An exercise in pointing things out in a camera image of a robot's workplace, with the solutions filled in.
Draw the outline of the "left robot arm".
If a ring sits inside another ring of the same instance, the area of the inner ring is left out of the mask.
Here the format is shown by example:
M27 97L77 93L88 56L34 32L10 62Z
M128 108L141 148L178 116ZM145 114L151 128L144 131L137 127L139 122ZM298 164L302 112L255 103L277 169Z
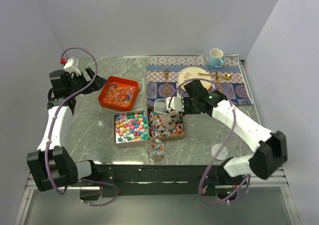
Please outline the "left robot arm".
M90 81L82 73L56 70L49 74L51 89L48 92L48 122L43 139L35 152L27 155L27 164L39 191L51 190L54 187L74 185L82 180L88 186L98 183L99 173L92 160L74 162L66 151L64 144L68 127L74 115L75 98L65 99L80 91L90 94L98 91L105 79L97 76L91 68L85 69Z

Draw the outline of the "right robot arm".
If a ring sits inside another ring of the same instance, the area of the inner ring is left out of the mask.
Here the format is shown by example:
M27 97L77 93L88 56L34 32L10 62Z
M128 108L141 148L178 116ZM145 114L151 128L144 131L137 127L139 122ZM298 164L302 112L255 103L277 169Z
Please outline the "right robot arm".
M221 166L218 179L230 184L239 175L255 174L260 179L268 179L288 160L287 140L281 131L271 130L259 125L240 111L222 92L209 92L202 85L202 79L188 79L181 83L187 97L177 96L158 99L154 110L166 114L205 113L230 128L230 134L237 134L250 147L252 154L230 158Z

